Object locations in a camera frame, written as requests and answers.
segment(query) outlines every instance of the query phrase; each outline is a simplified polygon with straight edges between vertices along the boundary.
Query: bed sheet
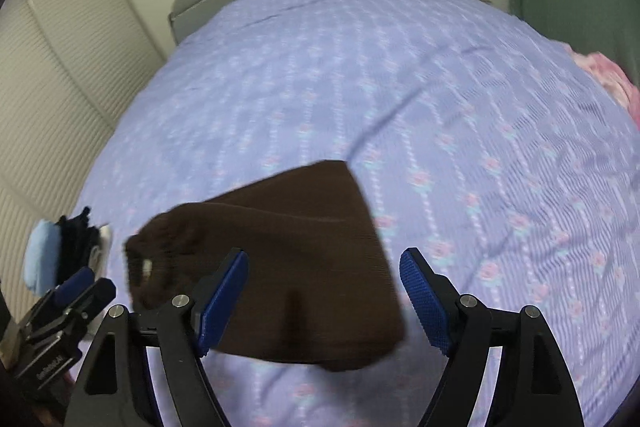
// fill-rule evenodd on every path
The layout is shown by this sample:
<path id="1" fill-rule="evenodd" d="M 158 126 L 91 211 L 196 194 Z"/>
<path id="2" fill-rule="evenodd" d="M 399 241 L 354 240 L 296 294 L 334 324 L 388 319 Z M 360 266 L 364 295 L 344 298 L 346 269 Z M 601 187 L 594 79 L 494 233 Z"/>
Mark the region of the bed sheet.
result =
<path id="1" fill-rule="evenodd" d="M 211 351 L 232 425 L 413 427 L 446 363 L 398 278 L 418 247 L 460 293 L 543 310 L 588 427 L 640 374 L 639 133 L 559 43 L 477 0 L 238 0 L 139 93 L 79 198 L 121 245 L 187 201 L 334 158 L 360 184 L 392 266 L 407 337 L 329 374 Z M 471 425 L 484 425 L 490 356 Z M 176 425 L 157 350 L 166 425 Z"/>

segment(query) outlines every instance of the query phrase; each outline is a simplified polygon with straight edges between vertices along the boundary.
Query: pink blanket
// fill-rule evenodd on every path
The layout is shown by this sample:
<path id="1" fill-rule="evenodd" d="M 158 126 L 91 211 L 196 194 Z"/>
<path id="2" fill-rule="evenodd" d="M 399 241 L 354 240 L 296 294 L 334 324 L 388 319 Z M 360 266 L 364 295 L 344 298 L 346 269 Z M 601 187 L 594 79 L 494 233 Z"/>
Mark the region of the pink blanket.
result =
<path id="1" fill-rule="evenodd" d="M 587 73 L 591 73 L 602 87 L 624 107 L 640 129 L 640 91 L 626 77 L 622 68 L 602 53 L 580 55 L 565 42 L 562 45 L 574 59 L 574 62 Z"/>

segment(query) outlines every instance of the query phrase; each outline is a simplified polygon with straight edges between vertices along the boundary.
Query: purple floral bed sheet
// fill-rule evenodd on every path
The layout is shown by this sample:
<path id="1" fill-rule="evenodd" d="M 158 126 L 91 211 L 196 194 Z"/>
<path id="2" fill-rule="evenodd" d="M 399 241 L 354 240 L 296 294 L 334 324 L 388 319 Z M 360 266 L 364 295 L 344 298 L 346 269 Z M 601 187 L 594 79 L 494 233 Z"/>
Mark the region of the purple floral bed sheet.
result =
<path id="1" fill-rule="evenodd" d="M 210 352 L 236 427 L 413 427 L 446 363 L 401 289 L 418 247 L 460 293 L 539 306 L 600 427 L 640 374 L 639 133 L 562 45 L 477 0 L 238 0 L 187 38 L 96 160 L 78 208 L 109 222 L 108 276 L 152 216 L 324 158 L 346 160 L 408 334 L 330 374 Z M 492 350 L 471 425 L 484 425 Z M 165 425 L 177 424 L 150 350 Z"/>

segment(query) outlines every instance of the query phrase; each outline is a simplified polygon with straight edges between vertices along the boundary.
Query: silver bolt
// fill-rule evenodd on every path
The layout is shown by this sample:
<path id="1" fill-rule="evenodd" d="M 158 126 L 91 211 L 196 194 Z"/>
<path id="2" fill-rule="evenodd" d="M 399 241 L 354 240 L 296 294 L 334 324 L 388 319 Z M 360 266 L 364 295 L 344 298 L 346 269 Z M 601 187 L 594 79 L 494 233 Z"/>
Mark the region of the silver bolt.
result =
<path id="1" fill-rule="evenodd" d="M 124 313 L 124 306 L 122 304 L 116 304 L 109 308 L 109 316 L 112 318 L 120 317 Z"/>
<path id="2" fill-rule="evenodd" d="M 535 306 L 525 306 L 524 312 L 532 319 L 540 317 L 540 310 Z"/>
<path id="3" fill-rule="evenodd" d="M 182 308 L 189 304 L 189 297 L 187 295 L 176 295 L 173 299 L 171 299 L 171 304 L 173 304 L 176 308 Z"/>
<path id="4" fill-rule="evenodd" d="M 462 304 L 465 308 L 475 308 L 478 305 L 478 299 L 476 299 L 473 295 L 463 295 L 460 298 L 460 304 Z"/>

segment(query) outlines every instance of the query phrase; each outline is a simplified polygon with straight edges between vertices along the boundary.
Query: blue gripper pad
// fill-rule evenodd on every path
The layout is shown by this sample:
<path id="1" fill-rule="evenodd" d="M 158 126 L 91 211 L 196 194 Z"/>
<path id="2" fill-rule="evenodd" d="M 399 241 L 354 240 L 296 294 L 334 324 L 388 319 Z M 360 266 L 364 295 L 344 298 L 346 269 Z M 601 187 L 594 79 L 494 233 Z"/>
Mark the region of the blue gripper pad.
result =
<path id="1" fill-rule="evenodd" d="M 65 308 L 94 283 L 94 272 L 84 266 L 53 291 L 53 304 Z"/>
<path id="2" fill-rule="evenodd" d="M 400 280 L 429 343 L 448 356 L 452 346 L 449 317 L 409 250 L 405 250 L 400 256 Z"/>
<path id="3" fill-rule="evenodd" d="M 249 257 L 244 251 L 239 251 L 202 313 L 196 346 L 198 356 L 204 357 L 220 342 L 248 275 Z"/>

